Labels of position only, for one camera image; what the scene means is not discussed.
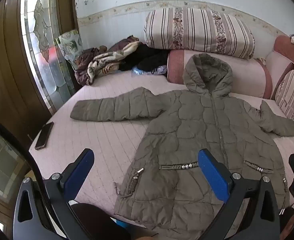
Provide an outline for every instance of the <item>brown garment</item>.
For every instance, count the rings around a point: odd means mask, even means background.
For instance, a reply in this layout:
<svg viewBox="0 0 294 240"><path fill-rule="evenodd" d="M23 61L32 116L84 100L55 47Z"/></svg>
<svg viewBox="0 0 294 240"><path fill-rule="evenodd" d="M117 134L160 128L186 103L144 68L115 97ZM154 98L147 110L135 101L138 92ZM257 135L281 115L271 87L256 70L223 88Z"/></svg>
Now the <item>brown garment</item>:
<svg viewBox="0 0 294 240"><path fill-rule="evenodd" d="M113 45L107 52L117 51L123 49L126 45L130 44L131 42L139 41L138 38L134 37L133 35L129 36L126 39L118 41L115 45Z"/></svg>
<svg viewBox="0 0 294 240"><path fill-rule="evenodd" d="M99 54L105 53L107 50L106 46L100 46L99 49L91 48L84 50L83 53L75 60L77 70L75 71L75 77L77 82L85 86L89 76L87 74L88 64L93 60L93 58Z"/></svg>

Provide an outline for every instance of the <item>jacket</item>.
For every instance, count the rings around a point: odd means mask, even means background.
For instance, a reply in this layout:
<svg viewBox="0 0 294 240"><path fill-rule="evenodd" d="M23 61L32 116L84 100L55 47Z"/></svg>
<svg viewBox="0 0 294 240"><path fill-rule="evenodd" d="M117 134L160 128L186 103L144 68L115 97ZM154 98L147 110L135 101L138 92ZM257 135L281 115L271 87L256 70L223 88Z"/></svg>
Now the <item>jacket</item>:
<svg viewBox="0 0 294 240"><path fill-rule="evenodd" d="M232 173L268 176L278 207L288 206L282 157L268 133L294 136L293 121L275 115L265 101L255 109L229 97L231 67L208 54L189 60L183 80L188 90L153 95L137 88L74 106L71 118L77 120L153 118L118 192L115 214L175 239L197 239L222 205L198 167L203 148ZM234 230L244 211L243 205Z"/></svg>

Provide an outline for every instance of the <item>metal screw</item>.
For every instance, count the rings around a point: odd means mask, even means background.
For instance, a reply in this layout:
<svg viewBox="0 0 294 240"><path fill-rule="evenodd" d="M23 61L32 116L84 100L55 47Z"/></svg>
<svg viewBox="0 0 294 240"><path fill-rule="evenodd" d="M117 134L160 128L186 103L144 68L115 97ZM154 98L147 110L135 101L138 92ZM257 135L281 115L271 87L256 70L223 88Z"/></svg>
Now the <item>metal screw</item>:
<svg viewBox="0 0 294 240"><path fill-rule="evenodd" d="M264 182L267 182L267 183L270 181L270 179L267 176L263 176L262 179L264 180Z"/></svg>
<svg viewBox="0 0 294 240"><path fill-rule="evenodd" d="M59 173L54 173L52 175L52 179L58 179L60 177L60 174Z"/></svg>
<svg viewBox="0 0 294 240"><path fill-rule="evenodd" d="M30 177L23 179L23 183L28 183L30 181Z"/></svg>
<svg viewBox="0 0 294 240"><path fill-rule="evenodd" d="M240 179L241 178L241 175L239 173L234 173L234 174L232 174L232 177L234 179Z"/></svg>

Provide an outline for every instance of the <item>phone screen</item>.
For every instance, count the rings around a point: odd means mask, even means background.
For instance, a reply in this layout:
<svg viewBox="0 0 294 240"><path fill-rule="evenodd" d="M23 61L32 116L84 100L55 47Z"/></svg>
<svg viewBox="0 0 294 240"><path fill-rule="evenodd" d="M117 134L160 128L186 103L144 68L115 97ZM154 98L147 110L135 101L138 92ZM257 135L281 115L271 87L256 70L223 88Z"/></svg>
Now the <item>phone screen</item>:
<svg viewBox="0 0 294 240"><path fill-rule="evenodd" d="M46 147L48 137L49 137L49 134L51 133L53 124L54 124L53 122L50 122L50 123L44 125L44 127L38 137L38 140L36 142L35 150L39 150L39 149Z"/></svg>

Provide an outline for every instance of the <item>pile of clothes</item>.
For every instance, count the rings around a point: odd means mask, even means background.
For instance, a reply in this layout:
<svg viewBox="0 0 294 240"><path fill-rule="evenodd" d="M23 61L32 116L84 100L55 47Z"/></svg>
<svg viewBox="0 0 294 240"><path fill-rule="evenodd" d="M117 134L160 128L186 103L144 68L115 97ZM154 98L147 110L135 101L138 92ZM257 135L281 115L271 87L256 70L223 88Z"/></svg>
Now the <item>pile of clothes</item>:
<svg viewBox="0 0 294 240"><path fill-rule="evenodd" d="M159 66L167 65L170 50L149 48L134 36L129 36L113 45L83 51L76 59L75 70L77 82L92 85L99 74L108 74L116 70L131 70L133 67L153 72Z"/></svg>

